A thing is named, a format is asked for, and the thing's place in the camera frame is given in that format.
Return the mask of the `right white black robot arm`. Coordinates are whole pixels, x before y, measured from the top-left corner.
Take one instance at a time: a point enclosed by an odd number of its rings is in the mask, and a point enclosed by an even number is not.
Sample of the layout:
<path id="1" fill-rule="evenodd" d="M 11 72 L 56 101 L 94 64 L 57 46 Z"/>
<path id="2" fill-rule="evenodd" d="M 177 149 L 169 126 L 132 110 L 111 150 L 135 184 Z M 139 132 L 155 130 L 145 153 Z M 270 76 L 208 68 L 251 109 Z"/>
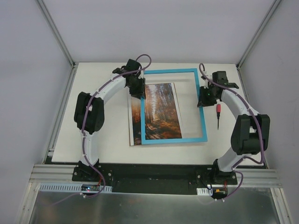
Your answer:
<path id="1" fill-rule="evenodd" d="M 268 147 L 270 117 L 260 114 L 240 95 L 236 83 L 228 81 L 225 71 L 208 75 L 203 64 L 199 71 L 204 86 L 200 88 L 198 107 L 208 107 L 223 102 L 235 118 L 235 126 L 230 139 L 230 148 L 216 159 L 206 174 L 208 184 L 235 184 L 235 168 L 248 159 L 256 164 L 264 163 L 264 152 Z"/>

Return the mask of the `red handled screwdriver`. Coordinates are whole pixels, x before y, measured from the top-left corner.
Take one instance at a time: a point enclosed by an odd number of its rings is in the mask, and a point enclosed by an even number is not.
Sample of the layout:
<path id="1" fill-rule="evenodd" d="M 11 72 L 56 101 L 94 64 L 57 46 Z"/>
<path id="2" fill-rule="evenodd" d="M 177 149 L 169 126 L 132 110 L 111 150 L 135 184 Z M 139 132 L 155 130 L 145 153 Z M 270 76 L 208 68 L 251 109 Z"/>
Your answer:
<path id="1" fill-rule="evenodd" d="M 221 105 L 216 105 L 216 115 L 217 115 L 217 129 L 219 129 L 219 121 L 220 121 L 220 115 L 221 115 Z"/>

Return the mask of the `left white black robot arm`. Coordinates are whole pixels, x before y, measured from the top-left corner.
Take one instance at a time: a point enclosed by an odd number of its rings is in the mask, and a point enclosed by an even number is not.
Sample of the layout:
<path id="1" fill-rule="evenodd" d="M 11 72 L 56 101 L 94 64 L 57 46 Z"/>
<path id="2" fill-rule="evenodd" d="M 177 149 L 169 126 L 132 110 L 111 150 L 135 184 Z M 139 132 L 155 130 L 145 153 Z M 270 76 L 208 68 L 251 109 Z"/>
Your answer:
<path id="1" fill-rule="evenodd" d="M 98 163 L 98 134 L 105 121 L 105 103 L 118 91 L 128 88 L 129 94 L 136 99 L 145 99 L 144 70 L 137 59 L 129 59 L 126 65 L 112 71 L 110 79 L 94 94 L 81 92 L 77 97 L 74 121 L 81 135 L 82 156 L 78 162 L 79 176 L 93 182 L 99 174 L 95 165 Z"/>

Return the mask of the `blue wooden picture frame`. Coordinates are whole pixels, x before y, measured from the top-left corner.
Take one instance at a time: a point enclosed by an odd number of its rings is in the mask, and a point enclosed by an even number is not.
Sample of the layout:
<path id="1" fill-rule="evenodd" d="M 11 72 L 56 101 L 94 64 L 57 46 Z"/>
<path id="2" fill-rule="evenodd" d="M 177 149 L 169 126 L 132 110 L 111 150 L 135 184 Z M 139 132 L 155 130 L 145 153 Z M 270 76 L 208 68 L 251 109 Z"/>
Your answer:
<path id="1" fill-rule="evenodd" d="M 200 82 L 197 68 L 188 69 L 166 69 L 166 70 L 147 70 L 144 72 L 145 75 L 157 75 L 157 74 L 178 74 L 178 73 L 193 73 L 195 86 L 197 91 L 197 98 L 200 97 Z M 142 145 L 154 145 L 154 144 L 178 144 L 178 143 L 197 143 L 207 142 L 207 132 L 204 110 L 202 107 L 197 107 L 199 110 L 200 124 L 202 130 L 201 138 L 181 138 L 181 139 L 161 139 L 161 140 L 146 140 L 145 138 L 145 99 L 141 99 L 141 143 Z"/>

